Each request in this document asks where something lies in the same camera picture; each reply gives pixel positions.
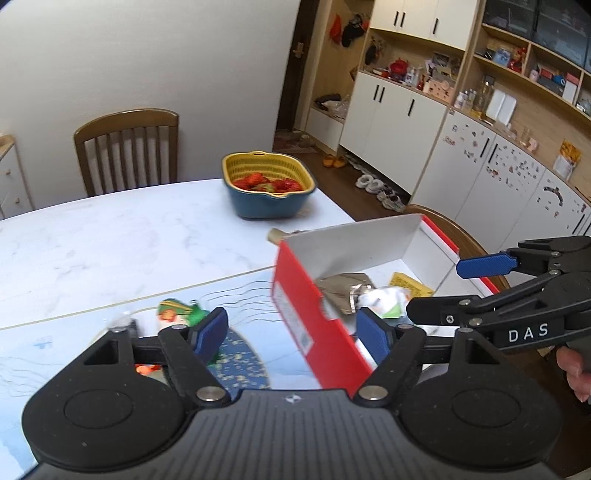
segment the barcode label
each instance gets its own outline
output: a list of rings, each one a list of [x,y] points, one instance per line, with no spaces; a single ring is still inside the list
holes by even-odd
[[[314,341],[278,281],[275,282],[275,288],[273,288],[273,300],[275,300],[277,309],[281,312],[287,327],[294,336],[298,348],[304,356],[308,355]]]

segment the slipper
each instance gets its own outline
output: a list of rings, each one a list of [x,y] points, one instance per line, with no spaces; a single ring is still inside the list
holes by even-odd
[[[330,168],[335,164],[335,156],[334,155],[327,155],[324,157],[324,159],[322,160],[322,164],[326,167],[326,168]]]
[[[334,168],[343,168],[345,165],[347,164],[347,161],[345,160],[345,158],[341,155],[339,158],[337,158],[335,160],[335,163],[333,163],[333,167]]]
[[[369,182],[369,184],[365,187],[365,191],[367,193],[377,194],[380,190],[384,188],[384,182],[382,180],[373,179]]]
[[[371,175],[361,175],[355,182],[355,186],[359,189],[364,189],[372,180],[374,180],[374,178]]]

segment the door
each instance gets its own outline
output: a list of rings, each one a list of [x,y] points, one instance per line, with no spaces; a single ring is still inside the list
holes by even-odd
[[[406,0],[399,31],[406,35],[429,38],[433,30],[436,8],[437,0]]]
[[[386,81],[359,72],[355,80],[351,103],[340,137],[340,144],[363,159],[363,151],[374,121],[379,95]]]
[[[473,119],[451,111],[411,203],[451,219],[457,217],[492,152],[495,137]]]
[[[517,247],[517,243],[523,240],[583,235],[590,210],[581,197],[550,170],[546,170],[501,249]],[[530,278],[520,273],[507,276],[511,285]]]
[[[544,172],[528,154],[496,137],[456,222],[487,252],[498,252]]]
[[[371,15],[371,28],[398,31],[402,20],[404,0],[375,0]]]
[[[291,130],[294,126],[301,82],[304,78],[304,66],[306,66],[306,53],[310,48],[318,3],[319,0],[300,0],[300,9],[295,19],[294,35],[291,39],[291,48],[285,68],[283,91],[275,127],[277,130]]]
[[[390,147],[396,152],[390,178],[409,193],[417,187],[445,111],[445,105],[419,93],[411,93],[410,101],[402,109],[405,121],[395,137],[400,148],[397,144]]]
[[[431,40],[466,50],[478,0],[439,0]]]
[[[404,129],[404,124],[408,123],[406,111],[408,111],[411,97],[410,90],[384,82],[384,86],[381,86],[378,92],[378,108],[375,111],[374,122],[362,156],[372,167],[396,183],[398,179],[394,163],[401,149],[401,143],[404,142],[401,131]]]

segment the white marble tabletop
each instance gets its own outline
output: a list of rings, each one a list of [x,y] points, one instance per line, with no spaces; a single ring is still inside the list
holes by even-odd
[[[270,228],[353,220],[324,193],[283,220],[236,216],[222,180],[78,200],[0,222],[0,329],[274,265]]]

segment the metal screw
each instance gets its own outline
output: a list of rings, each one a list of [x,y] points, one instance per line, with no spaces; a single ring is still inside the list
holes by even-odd
[[[379,385],[366,385],[359,389],[359,396],[364,400],[383,400],[388,395],[388,390]]]
[[[197,390],[197,398],[203,401],[219,401],[226,396],[226,391],[220,387],[201,387]]]

